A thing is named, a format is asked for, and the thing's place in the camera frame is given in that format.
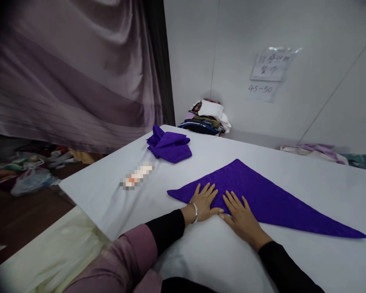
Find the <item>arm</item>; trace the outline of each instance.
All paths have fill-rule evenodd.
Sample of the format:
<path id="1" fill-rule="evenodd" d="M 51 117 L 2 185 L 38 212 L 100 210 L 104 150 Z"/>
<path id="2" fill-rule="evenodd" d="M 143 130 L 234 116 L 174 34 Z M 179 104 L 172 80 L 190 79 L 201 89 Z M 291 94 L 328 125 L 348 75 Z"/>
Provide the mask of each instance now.
<path id="1" fill-rule="evenodd" d="M 307 292 L 323 293 L 289 257 L 282 245 L 274 242 L 260 227 L 249 208 L 247 200 L 242 197 L 244 205 L 234 192 L 226 192 L 224 201 L 233 218 L 219 215 L 232 230 L 244 241 L 249 243 L 259 254 L 271 279 L 280 293 Z"/>
<path id="2" fill-rule="evenodd" d="M 224 212 L 219 208 L 210 209 L 218 192 L 214 190 L 214 184 L 207 184 L 201 192 L 199 188 L 200 185 L 191 199 L 198 208 L 198 221 Z M 132 292 L 157 257 L 183 235 L 185 227 L 195 218 L 195 207 L 189 204 L 129 230 L 101 252 L 65 289 L 65 293 Z"/>

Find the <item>pink sleeve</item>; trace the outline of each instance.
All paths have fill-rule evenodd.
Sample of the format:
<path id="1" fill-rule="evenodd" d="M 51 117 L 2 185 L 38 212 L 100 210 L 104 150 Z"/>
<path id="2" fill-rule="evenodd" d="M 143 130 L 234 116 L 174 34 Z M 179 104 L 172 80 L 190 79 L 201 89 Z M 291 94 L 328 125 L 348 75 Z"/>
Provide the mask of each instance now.
<path id="1" fill-rule="evenodd" d="M 123 235 L 127 237 L 133 248 L 142 278 L 157 260 L 155 238 L 145 224 L 141 224 Z"/>
<path id="2" fill-rule="evenodd" d="M 147 225 L 139 225 L 102 251 L 65 289 L 65 293 L 131 292 L 156 259 L 153 234 Z"/>

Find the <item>hand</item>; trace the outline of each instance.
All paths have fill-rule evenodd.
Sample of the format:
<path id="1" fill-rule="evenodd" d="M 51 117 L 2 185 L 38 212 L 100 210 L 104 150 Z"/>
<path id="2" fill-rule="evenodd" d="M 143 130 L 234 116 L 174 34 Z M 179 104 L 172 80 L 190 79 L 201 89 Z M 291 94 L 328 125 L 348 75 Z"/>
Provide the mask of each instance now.
<path id="1" fill-rule="evenodd" d="M 214 190 L 215 186 L 215 184 L 210 186 L 210 183 L 208 183 L 205 185 L 201 192 L 199 192 L 200 184 L 198 184 L 198 186 L 196 187 L 195 193 L 191 198 L 191 202 L 195 203 L 198 208 L 198 222 L 205 221 L 213 215 L 221 214 L 224 212 L 224 210 L 220 208 L 210 209 L 210 205 L 218 193 L 217 189 Z M 188 224 L 195 221 L 196 215 L 195 207 L 193 204 L 188 204 L 187 206 L 182 208 L 181 211 L 184 216 L 186 227 L 188 226 Z"/>
<path id="2" fill-rule="evenodd" d="M 241 239 L 252 245 L 256 251 L 259 251 L 263 245 L 272 241 L 271 237 L 262 230 L 244 197 L 242 197 L 244 202 L 243 206 L 233 191 L 232 194 L 228 191 L 225 193 L 227 194 L 227 197 L 225 195 L 222 197 L 224 198 L 233 219 L 224 214 L 219 215 L 220 218 L 223 219 Z"/>

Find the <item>fingers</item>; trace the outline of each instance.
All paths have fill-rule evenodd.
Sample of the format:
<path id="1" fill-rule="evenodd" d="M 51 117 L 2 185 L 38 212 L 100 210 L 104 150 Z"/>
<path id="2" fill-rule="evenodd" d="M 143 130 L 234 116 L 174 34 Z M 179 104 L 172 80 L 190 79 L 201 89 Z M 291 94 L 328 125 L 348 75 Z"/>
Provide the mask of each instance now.
<path id="1" fill-rule="evenodd" d="M 227 215 L 225 215 L 225 214 L 219 214 L 218 215 L 222 220 L 224 220 L 224 222 L 226 223 L 226 224 L 228 224 L 229 225 L 229 227 L 231 227 L 232 229 L 234 229 L 235 228 L 235 221 L 231 218 L 231 217 L 229 217 L 229 216 L 227 216 Z"/>
<path id="2" fill-rule="evenodd" d="M 223 209 L 220 209 L 220 208 L 212 208 L 210 211 L 209 211 L 209 214 L 210 216 L 214 216 L 216 214 L 222 214 L 224 212 Z"/>
<path id="3" fill-rule="evenodd" d="M 200 184 L 198 184 L 198 186 L 196 187 L 194 195 L 199 194 L 199 189 L 200 189 Z"/>
<path id="4" fill-rule="evenodd" d="M 209 196 L 213 192 L 215 186 L 216 186 L 215 184 L 212 184 L 205 193 L 205 196 Z"/>
<path id="5" fill-rule="evenodd" d="M 236 202 L 240 207 L 242 207 L 242 208 L 243 208 L 243 204 L 242 204 L 242 203 L 241 203 L 241 201 L 237 198 L 236 194 L 235 194 L 233 191 L 231 191 L 231 194 L 232 194 L 232 196 L 233 196 L 233 198 L 234 198 L 235 202 Z"/>
<path id="6" fill-rule="evenodd" d="M 242 199 L 242 200 L 243 200 L 243 202 L 244 202 L 244 206 L 245 206 L 245 208 L 246 208 L 247 210 L 250 210 L 250 211 L 251 211 L 251 208 L 249 207 L 248 202 L 247 202 L 247 200 L 245 199 L 245 197 L 244 197 L 244 196 L 242 196 L 242 197 L 241 197 L 241 199 Z"/>
<path id="7" fill-rule="evenodd" d="M 225 204 L 228 207 L 229 211 L 231 213 L 233 213 L 233 211 L 235 210 L 235 207 L 231 204 L 231 202 L 229 201 L 229 199 L 225 195 L 223 195 L 222 198 L 224 199 Z"/>
<path id="8" fill-rule="evenodd" d="M 229 201 L 231 202 L 231 205 L 235 208 L 235 209 L 238 209 L 239 208 L 239 205 L 238 203 L 235 201 L 235 199 L 233 198 L 233 196 L 229 193 L 229 191 L 225 191 L 225 193 L 227 194 L 228 196 L 228 199 Z"/>
<path id="9" fill-rule="evenodd" d="M 213 202 L 213 199 L 216 197 L 217 193 L 218 193 L 218 189 L 214 190 L 214 191 L 209 195 L 208 199 L 209 199 L 210 203 L 212 203 L 212 202 Z"/>
<path id="10" fill-rule="evenodd" d="M 208 184 L 205 185 L 205 187 L 202 189 L 202 191 L 200 192 L 200 195 L 203 195 L 207 192 L 207 189 L 209 188 L 210 186 L 210 182 Z"/>

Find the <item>dark curtain edge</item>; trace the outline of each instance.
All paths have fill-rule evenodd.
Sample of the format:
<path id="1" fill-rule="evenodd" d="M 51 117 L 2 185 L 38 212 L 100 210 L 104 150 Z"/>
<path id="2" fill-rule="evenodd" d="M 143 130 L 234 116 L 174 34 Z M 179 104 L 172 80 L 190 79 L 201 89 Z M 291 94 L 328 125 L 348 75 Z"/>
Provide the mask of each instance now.
<path id="1" fill-rule="evenodd" d="M 163 0 L 142 0 L 159 84 L 163 123 L 175 126 L 166 17 Z"/>

